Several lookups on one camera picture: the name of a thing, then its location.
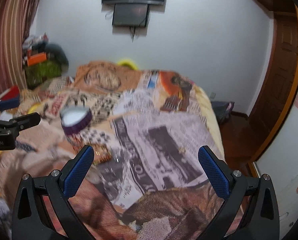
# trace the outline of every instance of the blue object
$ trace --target blue object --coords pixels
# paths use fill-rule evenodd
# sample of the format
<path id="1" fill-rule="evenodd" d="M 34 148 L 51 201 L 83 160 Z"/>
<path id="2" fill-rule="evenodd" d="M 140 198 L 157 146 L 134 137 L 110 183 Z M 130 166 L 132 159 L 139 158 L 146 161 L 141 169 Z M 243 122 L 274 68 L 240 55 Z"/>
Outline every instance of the blue object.
<path id="1" fill-rule="evenodd" d="M 158 80 L 158 75 L 152 75 L 149 80 L 148 88 L 155 88 L 157 80 Z"/>
<path id="2" fill-rule="evenodd" d="M 91 146 L 82 153 L 75 166 L 64 180 L 64 196 L 68 199 L 76 195 L 83 179 L 85 178 L 94 159 L 94 151 Z"/>
<path id="3" fill-rule="evenodd" d="M 20 105 L 20 96 L 8 100 L 0 101 L 0 111 L 16 108 Z"/>
<path id="4" fill-rule="evenodd" d="M 230 195 L 229 181 L 204 147 L 199 149 L 198 159 L 217 196 L 227 200 Z"/>

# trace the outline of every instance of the metal screw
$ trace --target metal screw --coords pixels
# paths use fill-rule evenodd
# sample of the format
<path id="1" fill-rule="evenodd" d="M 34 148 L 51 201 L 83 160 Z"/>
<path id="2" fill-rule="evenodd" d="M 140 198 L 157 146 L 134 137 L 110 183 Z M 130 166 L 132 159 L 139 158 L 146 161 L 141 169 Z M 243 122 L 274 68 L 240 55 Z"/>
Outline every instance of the metal screw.
<path id="1" fill-rule="evenodd" d="M 22 176 L 22 179 L 23 180 L 27 180 L 29 178 L 29 174 L 28 173 L 26 173 L 26 174 L 24 174 L 23 176 Z"/>
<path id="2" fill-rule="evenodd" d="M 57 177 L 58 175 L 59 175 L 59 171 L 58 170 L 53 170 L 52 172 L 51 172 L 51 176 L 52 177 Z"/>
<path id="3" fill-rule="evenodd" d="M 233 171 L 233 175 L 236 177 L 241 177 L 242 173 L 241 173 L 241 171 L 235 170 L 235 171 Z"/>
<path id="4" fill-rule="evenodd" d="M 270 179 L 271 179 L 270 176 L 269 176 L 268 174 L 263 174 L 263 178 L 264 178 L 265 180 L 270 180 Z"/>

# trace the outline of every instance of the bed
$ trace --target bed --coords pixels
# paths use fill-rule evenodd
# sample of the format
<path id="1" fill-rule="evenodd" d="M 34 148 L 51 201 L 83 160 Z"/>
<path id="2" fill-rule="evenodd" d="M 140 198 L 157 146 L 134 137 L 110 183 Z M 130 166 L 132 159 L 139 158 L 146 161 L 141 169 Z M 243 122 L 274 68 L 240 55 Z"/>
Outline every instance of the bed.
<path id="1" fill-rule="evenodd" d="M 20 133 L 16 149 L 0 152 L 0 198 L 10 209 L 23 174 L 61 169 L 84 143 L 105 144 L 112 155 L 92 165 L 69 200 L 96 239 L 196 239 L 223 203 L 197 159 L 199 147 L 208 145 L 224 160 L 220 130 L 206 93 L 188 78 L 92 61 L 77 69 L 74 81 L 55 78 L 21 94 L 10 113 L 34 111 L 42 120 Z M 65 136 L 59 116 L 73 105 L 88 106 L 93 115 L 79 140 Z M 44 201 L 55 229 L 65 234 Z"/>

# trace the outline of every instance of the orange box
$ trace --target orange box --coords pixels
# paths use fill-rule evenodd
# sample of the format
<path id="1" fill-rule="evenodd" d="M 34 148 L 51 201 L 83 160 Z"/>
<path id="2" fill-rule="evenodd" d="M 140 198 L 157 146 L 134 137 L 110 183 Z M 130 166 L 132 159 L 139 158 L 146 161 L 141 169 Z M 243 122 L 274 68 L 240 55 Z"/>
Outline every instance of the orange box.
<path id="1" fill-rule="evenodd" d="M 33 56 L 28 56 L 27 64 L 28 64 L 28 67 L 30 67 L 32 65 L 38 64 L 40 62 L 44 62 L 46 60 L 47 60 L 47 54 L 43 52 Z"/>

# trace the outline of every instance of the red object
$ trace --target red object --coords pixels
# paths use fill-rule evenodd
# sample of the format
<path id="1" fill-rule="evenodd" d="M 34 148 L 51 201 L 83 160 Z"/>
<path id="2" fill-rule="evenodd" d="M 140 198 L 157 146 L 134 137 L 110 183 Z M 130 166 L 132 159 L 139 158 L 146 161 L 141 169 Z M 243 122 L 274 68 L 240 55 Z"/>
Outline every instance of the red object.
<path id="1" fill-rule="evenodd" d="M 6 101 L 12 98 L 16 98 L 18 96 L 19 96 L 19 88 L 17 86 L 13 86 L 9 89 L 9 92 L 1 98 L 1 100 Z"/>

